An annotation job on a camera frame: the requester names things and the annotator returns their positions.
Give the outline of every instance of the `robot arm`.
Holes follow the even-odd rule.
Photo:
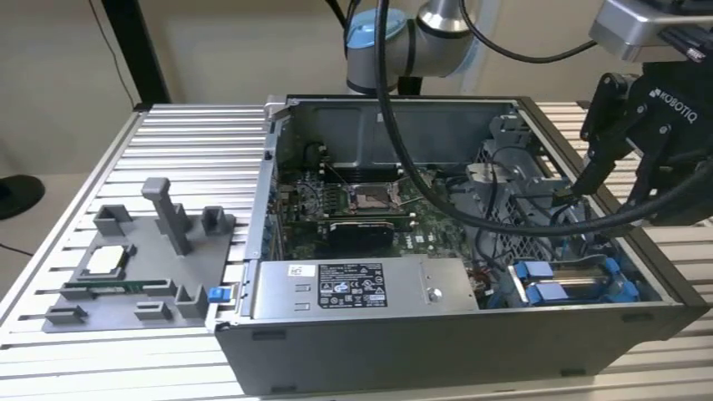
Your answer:
[[[672,190],[713,155],[711,26],[711,1],[606,2],[592,37],[623,59],[651,62],[640,77],[602,77],[582,129],[582,138],[590,142],[588,164],[574,186],[556,195],[560,203],[594,194],[615,162],[631,151],[642,156],[642,163],[626,208]],[[708,188],[692,190],[650,221],[663,226],[688,225],[713,215]]]
[[[375,15],[376,10],[359,13],[346,34],[347,85],[358,94],[375,94]],[[464,61],[472,35],[459,10],[459,0],[430,0],[418,16],[390,10],[387,38],[390,90],[399,77],[444,77]]]

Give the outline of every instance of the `gray case wall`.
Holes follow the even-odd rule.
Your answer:
[[[239,326],[217,331],[247,394],[444,387],[599,373],[670,338],[684,307]]]

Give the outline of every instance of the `green circuit board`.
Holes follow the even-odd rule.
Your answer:
[[[446,191],[440,180],[426,173],[423,176],[436,191]],[[463,226],[423,198],[410,178],[348,185],[326,184],[310,176],[286,185],[283,192],[283,235],[290,260],[334,257],[328,241],[331,225],[362,221],[392,225],[394,243],[346,257],[419,254],[463,258],[471,264],[472,248]]]

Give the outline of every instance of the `barcode sticker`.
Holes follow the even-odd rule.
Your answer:
[[[316,265],[290,265],[288,276],[314,277],[315,273]]]

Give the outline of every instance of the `robotiq logo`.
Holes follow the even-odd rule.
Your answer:
[[[691,124],[696,122],[699,119],[699,113],[691,109],[690,106],[687,106],[682,100],[675,98],[671,94],[666,93],[663,90],[656,88],[650,92],[650,96],[652,98],[659,98],[664,101],[666,104],[671,106],[674,110],[676,110],[679,113],[682,113],[683,117],[690,121]]]

